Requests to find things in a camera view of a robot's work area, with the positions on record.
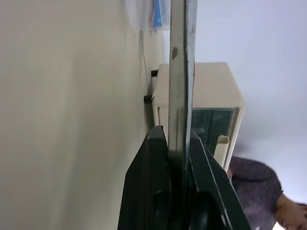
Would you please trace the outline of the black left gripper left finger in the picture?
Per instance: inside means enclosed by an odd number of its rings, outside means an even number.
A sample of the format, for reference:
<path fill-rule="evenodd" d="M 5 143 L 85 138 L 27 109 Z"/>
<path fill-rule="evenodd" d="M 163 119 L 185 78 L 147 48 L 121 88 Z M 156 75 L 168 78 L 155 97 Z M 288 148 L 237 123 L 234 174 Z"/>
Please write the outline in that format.
<path fill-rule="evenodd" d="M 119 230 L 166 230 L 170 210 L 170 175 L 163 127 L 150 129 L 124 181 Z"/>

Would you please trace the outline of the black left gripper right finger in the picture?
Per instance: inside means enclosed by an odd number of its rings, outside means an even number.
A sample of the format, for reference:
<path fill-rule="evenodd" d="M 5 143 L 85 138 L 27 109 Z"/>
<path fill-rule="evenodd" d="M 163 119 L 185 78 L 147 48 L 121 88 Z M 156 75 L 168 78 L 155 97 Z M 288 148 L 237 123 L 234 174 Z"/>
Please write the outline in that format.
<path fill-rule="evenodd" d="M 225 170 L 191 133 L 189 172 L 192 182 L 190 230 L 249 230 L 246 215 Z"/>

